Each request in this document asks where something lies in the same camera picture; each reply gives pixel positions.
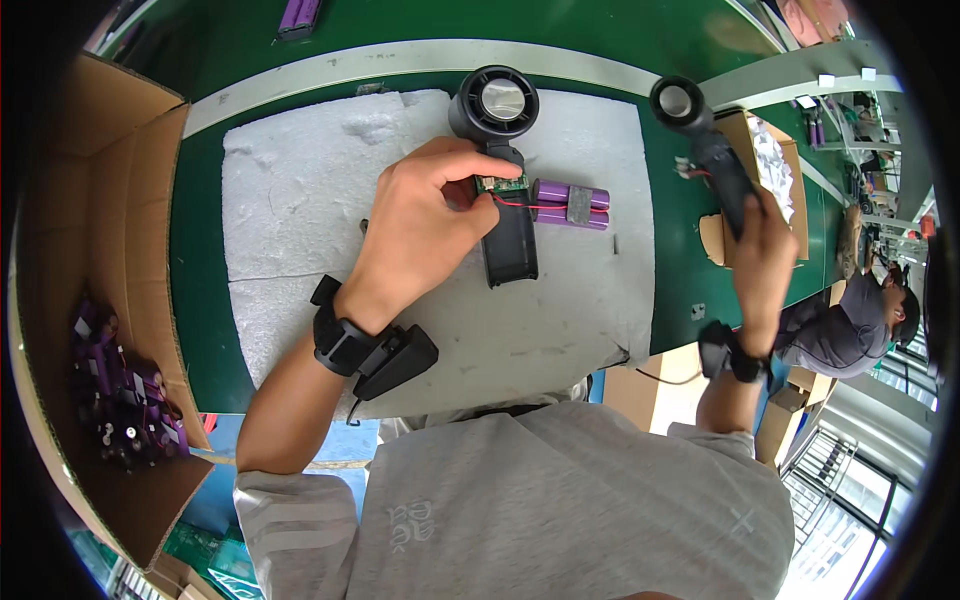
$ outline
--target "gray sweatshirt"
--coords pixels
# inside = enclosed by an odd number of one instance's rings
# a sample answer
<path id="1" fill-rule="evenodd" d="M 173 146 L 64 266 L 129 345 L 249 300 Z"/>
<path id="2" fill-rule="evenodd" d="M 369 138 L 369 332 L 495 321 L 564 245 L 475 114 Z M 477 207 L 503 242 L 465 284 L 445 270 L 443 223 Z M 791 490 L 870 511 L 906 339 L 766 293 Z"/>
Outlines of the gray sweatshirt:
<path id="1" fill-rule="evenodd" d="M 799 365 L 829 377 L 854 377 L 870 369 L 887 351 L 890 327 L 883 313 L 883 288 L 873 275 L 854 274 L 840 303 L 815 311 L 808 302 L 783 311 L 777 356 L 787 365 Z"/>
<path id="2" fill-rule="evenodd" d="M 272 600 L 773 598 L 789 496 L 753 437 L 639 431 L 563 402 L 381 445 L 358 523 L 343 480 L 241 473 L 234 503 Z"/>

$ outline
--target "circuit board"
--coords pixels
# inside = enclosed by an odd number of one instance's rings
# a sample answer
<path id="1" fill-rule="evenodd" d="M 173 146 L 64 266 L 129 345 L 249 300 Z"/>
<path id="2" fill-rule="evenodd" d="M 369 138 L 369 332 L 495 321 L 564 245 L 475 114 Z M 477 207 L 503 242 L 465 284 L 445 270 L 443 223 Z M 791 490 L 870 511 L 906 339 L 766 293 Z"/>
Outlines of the circuit board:
<path id="1" fill-rule="evenodd" d="M 516 192 L 517 190 L 530 187 L 526 173 L 514 180 L 504 180 L 499 177 L 483 177 L 480 175 L 473 176 L 473 180 L 476 182 L 478 194 L 483 194 L 484 192 L 493 192 L 494 194 Z"/>

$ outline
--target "foam pad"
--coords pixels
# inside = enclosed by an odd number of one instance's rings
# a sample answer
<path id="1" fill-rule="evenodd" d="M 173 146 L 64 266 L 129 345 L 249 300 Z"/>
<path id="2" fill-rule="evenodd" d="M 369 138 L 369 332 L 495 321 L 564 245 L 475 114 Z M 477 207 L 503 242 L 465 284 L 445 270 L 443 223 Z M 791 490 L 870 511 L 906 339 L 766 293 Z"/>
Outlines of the foam pad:
<path id="1" fill-rule="evenodd" d="M 310 326 L 323 276 L 346 280 L 376 178 L 450 135 L 440 90 L 347 98 L 277 114 L 224 138 L 224 246 L 240 346 L 254 384 Z M 487 287 L 479 246 L 397 322 L 440 349 L 426 373 L 358 415 L 409 416 L 569 387 L 649 357 L 654 229 L 636 107 L 541 90 L 540 116 L 514 141 L 527 175 L 607 189 L 606 231 L 536 224 L 540 278 Z M 352 404 L 348 385 L 338 415 Z"/>

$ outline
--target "black wrist strap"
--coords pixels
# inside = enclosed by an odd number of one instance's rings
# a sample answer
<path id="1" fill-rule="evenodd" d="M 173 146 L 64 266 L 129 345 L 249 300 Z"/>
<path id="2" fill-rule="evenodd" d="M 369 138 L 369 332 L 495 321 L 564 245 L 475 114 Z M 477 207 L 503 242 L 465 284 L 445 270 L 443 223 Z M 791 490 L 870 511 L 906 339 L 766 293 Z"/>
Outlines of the black wrist strap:
<path id="1" fill-rule="evenodd" d="M 416 377 L 437 362 L 437 347 L 418 325 L 410 329 L 391 325 L 371 336 L 349 319 L 337 319 L 333 297 L 340 281 L 329 275 L 314 290 L 314 358 L 343 377 L 360 373 L 353 388 L 358 400 L 371 400 Z"/>
<path id="2" fill-rule="evenodd" d="M 704 377 L 707 379 L 730 371 L 737 381 L 761 383 L 770 372 L 770 357 L 748 356 L 740 346 L 736 333 L 719 321 L 713 321 L 703 328 L 698 345 Z"/>

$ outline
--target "black cable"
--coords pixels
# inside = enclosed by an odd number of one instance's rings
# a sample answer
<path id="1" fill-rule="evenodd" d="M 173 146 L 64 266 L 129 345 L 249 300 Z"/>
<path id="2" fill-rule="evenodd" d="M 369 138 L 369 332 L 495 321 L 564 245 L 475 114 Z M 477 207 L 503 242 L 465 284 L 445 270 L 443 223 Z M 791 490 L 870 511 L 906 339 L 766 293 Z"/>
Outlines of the black cable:
<path id="1" fill-rule="evenodd" d="M 358 419 L 358 420 L 352 420 L 352 419 L 353 419 L 353 413 L 356 412 L 357 406 L 360 406 L 360 398 L 357 398 L 357 401 L 356 401 L 356 402 L 353 402 L 353 408 L 350 409 L 350 412 L 349 412 L 349 414 L 347 415 L 347 425 L 349 425 L 350 427 L 359 427 L 359 426 L 360 426 L 360 419 Z"/>
<path id="2" fill-rule="evenodd" d="M 703 374 L 703 371 L 702 371 L 702 370 L 699 370 L 699 371 L 697 371 L 696 373 L 694 373 L 692 377 L 690 377 L 689 379 L 685 379 L 684 381 L 667 381 L 666 379 L 660 379 L 660 378 L 657 377 L 656 375 L 651 375 L 650 373 L 648 373 L 648 372 L 646 372 L 646 371 L 641 371 L 640 369 L 634 369 L 634 371 L 640 373 L 641 375 L 646 375 L 646 376 L 650 377 L 651 379 L 655 379 L 655 380 L 659 381 L 660 383 L 665 383 L 665 384 L 667 384 L 667 385 L 686 385 L 687 383 L 693 381 L 694 379 L 696 379 L 697 377 L 699 377 L 700 375 Z"/>

